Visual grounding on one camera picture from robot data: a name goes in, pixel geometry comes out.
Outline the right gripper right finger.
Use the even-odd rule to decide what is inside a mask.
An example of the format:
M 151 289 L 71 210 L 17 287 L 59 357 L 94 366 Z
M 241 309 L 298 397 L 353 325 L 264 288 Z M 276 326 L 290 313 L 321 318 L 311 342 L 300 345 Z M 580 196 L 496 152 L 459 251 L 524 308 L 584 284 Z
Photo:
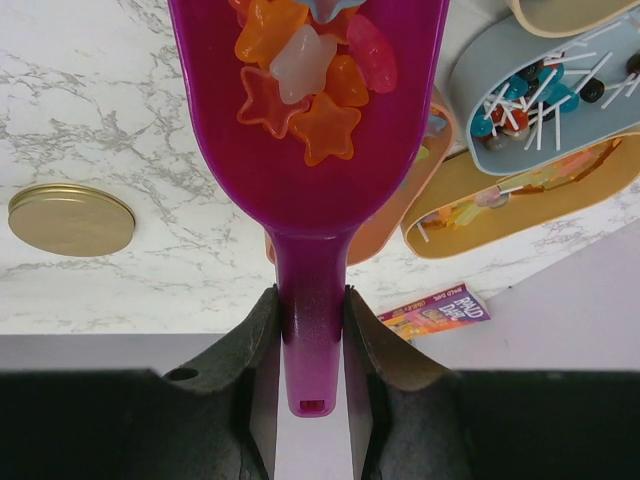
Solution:
M 470 479 L 449 370 L 344 300 L 344 371 L 356 479 Z

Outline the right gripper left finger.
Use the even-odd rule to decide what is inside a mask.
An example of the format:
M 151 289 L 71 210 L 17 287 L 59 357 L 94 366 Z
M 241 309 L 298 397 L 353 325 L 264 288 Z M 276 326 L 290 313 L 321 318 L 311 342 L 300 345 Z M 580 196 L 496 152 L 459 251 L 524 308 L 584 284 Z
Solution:
M 278 409 L 278 292 L 203 352 L 145 383 L 122 479 L 271 479 Z

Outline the pink gummy star tray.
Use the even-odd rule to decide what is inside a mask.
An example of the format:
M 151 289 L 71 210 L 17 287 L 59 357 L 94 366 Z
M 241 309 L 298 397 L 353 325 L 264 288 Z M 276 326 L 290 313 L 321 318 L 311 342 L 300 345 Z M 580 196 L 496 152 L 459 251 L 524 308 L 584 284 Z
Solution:
M 364 262 L 382 250 L 452 147 L 455 118 L 436 87 L 431 94 L 430 113 L 442 119 L 444 126 L 438 133 L 422 139 L 421 149 L 398 189 L 358 229 L 347 255 L 349 266 Z

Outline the gold jar lid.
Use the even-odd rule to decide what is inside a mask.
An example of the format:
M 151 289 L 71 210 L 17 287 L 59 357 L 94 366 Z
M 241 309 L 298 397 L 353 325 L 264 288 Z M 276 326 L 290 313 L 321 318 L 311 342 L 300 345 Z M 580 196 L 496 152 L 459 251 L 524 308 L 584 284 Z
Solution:
M 75 184 L 34 185 L 8 204 L 8 226 L 24 243 L 56 255 L 100 257 L 131 242 L 136 218 L 117 197 Z

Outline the magenta plastic scoop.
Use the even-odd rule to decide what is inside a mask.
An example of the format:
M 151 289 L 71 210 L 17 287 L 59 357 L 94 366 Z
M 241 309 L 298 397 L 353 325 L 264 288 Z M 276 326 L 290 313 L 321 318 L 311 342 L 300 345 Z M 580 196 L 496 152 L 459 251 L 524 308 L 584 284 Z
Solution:
M 288 403 L 336 403 L 349 245 L 397 190 L 429 114 L 444 1 L 173 1 L 191 120 L 271 238 Z

